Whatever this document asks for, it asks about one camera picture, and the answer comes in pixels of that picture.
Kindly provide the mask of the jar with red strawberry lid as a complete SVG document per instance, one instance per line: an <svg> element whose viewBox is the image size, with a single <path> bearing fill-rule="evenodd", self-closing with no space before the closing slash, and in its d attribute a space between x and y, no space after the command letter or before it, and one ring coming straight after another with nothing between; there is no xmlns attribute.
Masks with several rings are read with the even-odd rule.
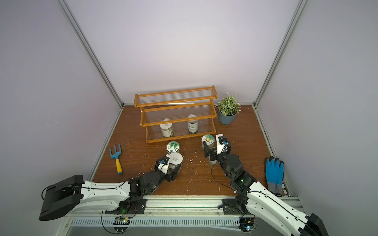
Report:
<svg viewBox="0 0 378 236"><path fill-rule="evenodd" d="M215 166L217 164L217 159L215 157L208 157L208 160L209 160L209 163L212 165L212 166Z"/></svg>

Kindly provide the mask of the jar with sunflower lid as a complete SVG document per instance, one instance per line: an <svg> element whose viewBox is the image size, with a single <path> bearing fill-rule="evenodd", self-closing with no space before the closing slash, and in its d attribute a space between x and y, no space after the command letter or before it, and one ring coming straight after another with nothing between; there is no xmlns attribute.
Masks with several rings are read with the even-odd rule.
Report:
<svg viewBox="0 0 378 236"><path fill-rule="evenodd" d="M202 136L201 144L203 149L205 149L204 143L206 143L209 148L212 148L215 144L214 136L211 134L205 134L204 136Z"/></svg>

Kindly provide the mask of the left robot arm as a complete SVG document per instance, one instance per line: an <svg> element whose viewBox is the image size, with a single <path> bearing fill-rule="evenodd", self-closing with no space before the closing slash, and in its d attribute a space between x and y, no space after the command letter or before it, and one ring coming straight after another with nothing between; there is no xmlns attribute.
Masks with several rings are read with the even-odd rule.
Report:
<svg viewBox="0 0 378 236"><path fill-rule="evenodd" d="M180 164L159 162L153 171L122 183L94 183L74 175L45 189L38 219L50 221L73 212L97 210L109 215L143 214L144 197L163 182L174 181L180 169Z"/></svg>

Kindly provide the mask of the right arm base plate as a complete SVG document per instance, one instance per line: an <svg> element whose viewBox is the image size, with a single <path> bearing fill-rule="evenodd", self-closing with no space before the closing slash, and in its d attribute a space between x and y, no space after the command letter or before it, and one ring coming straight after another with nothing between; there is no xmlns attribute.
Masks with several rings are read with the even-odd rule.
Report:
<svg viewBox="0 0 378 236"><path fill-rule="evenodd" d="M223 210L223 214L245 214L247 213L246 204L235 199L222 199L222 203L217 206L218 209Z"/></svg>

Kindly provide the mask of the jar with green leaf lid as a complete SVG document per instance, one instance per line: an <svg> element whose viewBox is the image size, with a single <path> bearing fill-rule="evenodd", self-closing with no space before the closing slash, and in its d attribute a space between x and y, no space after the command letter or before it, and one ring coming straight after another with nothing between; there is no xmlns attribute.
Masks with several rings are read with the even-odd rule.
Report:
<svg viewBox="0 0 378 236"><path fill-rule="evenodd" d="M179 153L180 152L180 144L176 141L171 141L166 145L166 151L167 151L168 154Z"/></svg>

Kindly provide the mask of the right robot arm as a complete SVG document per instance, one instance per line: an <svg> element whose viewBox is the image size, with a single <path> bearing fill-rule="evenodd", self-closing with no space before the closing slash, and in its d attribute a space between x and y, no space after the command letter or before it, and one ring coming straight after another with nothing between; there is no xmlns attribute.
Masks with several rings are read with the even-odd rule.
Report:
<svg viewBox="0 0 378 236"><path fill-rule="evenodd" d="M242 216L241 230L250 232L251 224L246 215L253 214L285 236L326 236L328 234L323 221L314 213L307 215L298 211L280 199L284 177L284 162L279 158L265 160L265 174L268 187L264 187L250 175L236 154L232 154L227 141L217 142L210 148L203 143L204 155L211 161L217 161L225 176L230 180L230 188L237 193L235 208Z"/></svg>

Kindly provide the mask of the jar with plain white lid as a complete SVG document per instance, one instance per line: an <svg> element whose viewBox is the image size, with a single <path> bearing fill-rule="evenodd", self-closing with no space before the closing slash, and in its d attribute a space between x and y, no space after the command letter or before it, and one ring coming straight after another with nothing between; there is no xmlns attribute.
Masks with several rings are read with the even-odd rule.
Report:
<svg viewBox="0 0 378 236"><path fill-rule="evenodd" d="M183 156L180 153L167 154L170 157L169 163L182 164Z"/></svg>

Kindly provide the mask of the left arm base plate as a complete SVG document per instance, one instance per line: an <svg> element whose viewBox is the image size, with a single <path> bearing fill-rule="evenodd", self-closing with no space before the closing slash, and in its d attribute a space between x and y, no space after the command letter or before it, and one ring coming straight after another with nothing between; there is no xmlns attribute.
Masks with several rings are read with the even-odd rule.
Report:
<svg viewBox="0 0 378 236"><path fill-rule="evenodd" d="M146 203L147 203L146 199L139 199L135 201L125 200L121 202L115 210L112 210L112 211L106 210L105 214L113 214L113 215L144 214Z"/></svg>

